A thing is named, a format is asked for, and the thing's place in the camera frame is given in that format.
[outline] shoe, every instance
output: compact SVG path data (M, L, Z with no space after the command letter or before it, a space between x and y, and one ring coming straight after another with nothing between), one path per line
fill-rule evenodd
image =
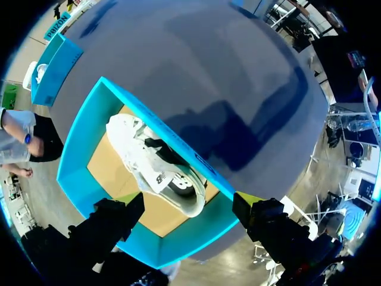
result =
M187 217L205 205L206 179L193 170L141 119L117 114L106 125L107 137L139 189L166 200Z

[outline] hand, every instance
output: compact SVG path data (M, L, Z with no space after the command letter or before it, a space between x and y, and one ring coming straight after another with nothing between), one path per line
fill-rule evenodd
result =
M367 85L365 84L365 81L360 77L358 77L358 85L360 86L361 91L364 92Z
M20 169L19 176L25 177L25 178L31 178L33 176L33 170L32 169Z
M27 145L28 151L35 157L43 156L43 141L38 137L33 137Z

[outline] black shorts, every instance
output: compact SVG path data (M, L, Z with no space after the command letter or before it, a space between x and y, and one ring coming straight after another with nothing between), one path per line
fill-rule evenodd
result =
M55 130L53 121L48 117L35 114L36 125L33 136L37 136L43 141L43 156L35 157L30 155L31 162L49 162L61 157L64 148L60 137Z

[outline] wristband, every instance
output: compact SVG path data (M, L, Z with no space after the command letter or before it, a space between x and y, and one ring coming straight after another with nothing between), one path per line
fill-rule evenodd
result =
M30 141L32 140L32 136L28 133L27 135L25 135L25 138L24 138L24 143L26 145L28 145L30 143Z

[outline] blue tray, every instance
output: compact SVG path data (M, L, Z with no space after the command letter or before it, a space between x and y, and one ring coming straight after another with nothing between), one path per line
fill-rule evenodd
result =
M134 95L102 77L73 122L57 175L59 185L84 217L93 212L94 203L110 198L87 165L106 132L109 118L124 105L220 190L201 214L188 219L165 237L159 237L138 223L129 239L118 243L118 247L129 255L158 269L200 251L238 223L232 212L234 190Z
M52 106L66 76L82 54L83 51L65 36L56 34L32 73L32 103ZM36 77L40 64L47 64L48 68L38 84Z

